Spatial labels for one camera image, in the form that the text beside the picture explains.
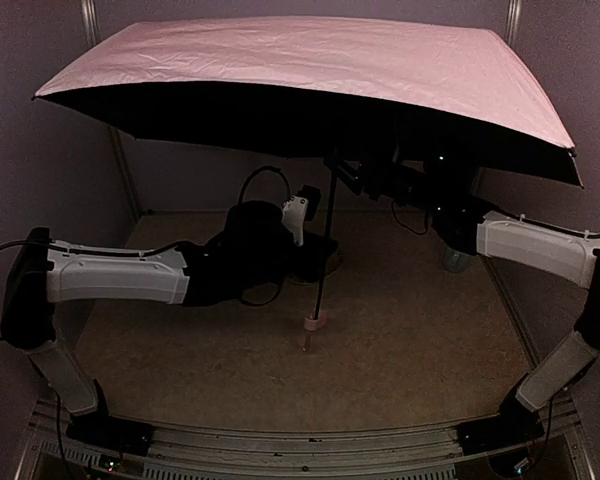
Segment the pink folding umbrella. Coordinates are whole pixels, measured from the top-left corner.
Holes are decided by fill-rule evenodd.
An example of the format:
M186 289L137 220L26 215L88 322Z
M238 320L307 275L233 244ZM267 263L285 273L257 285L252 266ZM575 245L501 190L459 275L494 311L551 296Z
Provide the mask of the pink folding umbrella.
M580 183L548 96L485 29L336 17L141 22L37 97L144 140Z

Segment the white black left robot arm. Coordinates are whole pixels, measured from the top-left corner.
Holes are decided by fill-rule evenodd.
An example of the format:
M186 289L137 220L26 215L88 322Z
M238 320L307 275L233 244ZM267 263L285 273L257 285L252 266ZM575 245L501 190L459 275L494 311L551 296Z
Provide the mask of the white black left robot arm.
M73 416L104 412L95 381L78 366L54 326L55 307L76 300L141 300L207 307L237 300L291 277L324 279L339 249L336 240L307 231L309 201L284 206L239 201L224 228L203 245L188 240L150 250L106 249L53 240L34 228L17 242L0 322L2 338L24 351Z

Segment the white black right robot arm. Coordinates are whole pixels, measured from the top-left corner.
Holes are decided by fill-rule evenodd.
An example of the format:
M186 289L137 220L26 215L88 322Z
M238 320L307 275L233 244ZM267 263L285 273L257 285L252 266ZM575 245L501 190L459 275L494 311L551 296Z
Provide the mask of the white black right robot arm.
M384 196L424 211L434 231L455 251L526 265L587 290L571 332L520 380L504 406L540 410L600 356L600 234L511 215L396 162L354 168L330 156L324 164L356 195Z

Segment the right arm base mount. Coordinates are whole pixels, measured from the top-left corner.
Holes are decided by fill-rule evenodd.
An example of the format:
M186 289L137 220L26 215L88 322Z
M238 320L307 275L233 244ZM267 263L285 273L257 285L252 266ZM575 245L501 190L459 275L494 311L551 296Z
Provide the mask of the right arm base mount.
M501 403L497 415L463 422L456 432L463 454L473 455L539 439L544 427L537 412L511 397Z

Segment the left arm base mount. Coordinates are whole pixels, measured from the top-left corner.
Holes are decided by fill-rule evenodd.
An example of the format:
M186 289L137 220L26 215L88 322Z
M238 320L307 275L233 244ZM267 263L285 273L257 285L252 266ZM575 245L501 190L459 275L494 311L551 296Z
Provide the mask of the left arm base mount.
M96 413L72 416L66 435L85 444L146 457L155 428L147 423Z

